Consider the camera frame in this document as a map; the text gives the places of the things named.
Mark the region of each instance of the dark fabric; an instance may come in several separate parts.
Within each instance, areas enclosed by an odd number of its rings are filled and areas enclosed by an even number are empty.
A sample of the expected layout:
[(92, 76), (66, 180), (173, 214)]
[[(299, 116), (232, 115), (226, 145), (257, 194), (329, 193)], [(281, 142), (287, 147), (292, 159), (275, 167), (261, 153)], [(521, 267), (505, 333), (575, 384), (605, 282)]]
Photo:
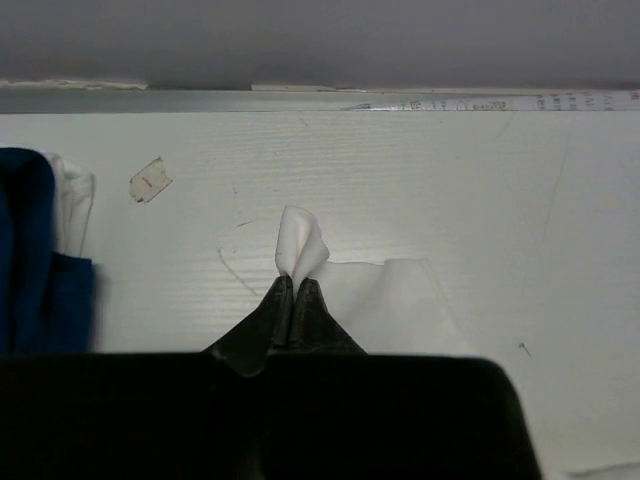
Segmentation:
[(0, 148), (0, 353), (87, 347), (93, 268), (52, 253), (54, 193), (46, 158)]

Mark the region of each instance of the blue cloth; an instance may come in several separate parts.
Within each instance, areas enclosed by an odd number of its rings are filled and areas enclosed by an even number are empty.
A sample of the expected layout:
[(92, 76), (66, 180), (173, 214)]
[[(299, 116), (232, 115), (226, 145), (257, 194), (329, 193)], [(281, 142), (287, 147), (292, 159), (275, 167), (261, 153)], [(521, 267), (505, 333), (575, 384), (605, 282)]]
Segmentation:
[(0, 354), (88, 347), (95, 274), (52, 252), (54, 193), (46, 158), (0, 148)]

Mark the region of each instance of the white fabric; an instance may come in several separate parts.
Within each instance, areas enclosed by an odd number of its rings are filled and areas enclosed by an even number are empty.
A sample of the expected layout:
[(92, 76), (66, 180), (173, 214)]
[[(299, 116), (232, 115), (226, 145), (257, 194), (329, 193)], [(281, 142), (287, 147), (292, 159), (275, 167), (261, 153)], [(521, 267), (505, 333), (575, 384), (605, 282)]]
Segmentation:
[(329, 249), (322, 241), (318, 221), (306, 210), (287, 205), (280, 220), (276, 267), (293, 281), (294, 292), (302, 281), (329, 258)]
[[(384, 265), (328, 262), (316, 218), (287, 206), (282, 214), (276, 265), (297, 288), (318, 280), (329, 313), (369, 353), (479, 355), (447, 308), (426, 260), (387, 260)], [(579, 473), (544, 468), (552, 480), (640, 480), (640, 464)]]
[(56, 154), (45, 155), (55, 176), (54, 251), (82, 256), (82, 246), (93, 205), (95, 182), (88, 170)]

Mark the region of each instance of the white corrugated board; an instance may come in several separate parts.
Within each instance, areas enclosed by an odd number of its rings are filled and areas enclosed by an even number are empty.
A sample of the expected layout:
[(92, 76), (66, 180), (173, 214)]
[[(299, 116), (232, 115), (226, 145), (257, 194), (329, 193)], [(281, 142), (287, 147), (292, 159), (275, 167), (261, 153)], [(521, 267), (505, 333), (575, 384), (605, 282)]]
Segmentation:
[[(277, 275), (282, 207), (300, 205), (334, 261), (428, 258), (545, 460), (576, 470), (640, 458), (639, 127), (636, 112), (17, 115), (0, 143), (96, 175), (98, 350), (212, 343)], [(137, 204), (129, 179), (159, 155), (174, 181)]]

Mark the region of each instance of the small paper scrap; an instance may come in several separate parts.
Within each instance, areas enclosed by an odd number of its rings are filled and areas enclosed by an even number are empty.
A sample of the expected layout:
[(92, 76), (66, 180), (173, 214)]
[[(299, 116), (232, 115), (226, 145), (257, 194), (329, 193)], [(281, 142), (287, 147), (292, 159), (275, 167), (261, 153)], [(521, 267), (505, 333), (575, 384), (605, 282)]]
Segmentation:
[(167, 177), (162, 158), (158, 157), (133, 176), (129, 193), (136, 202), (149, 203), (172, 181)]

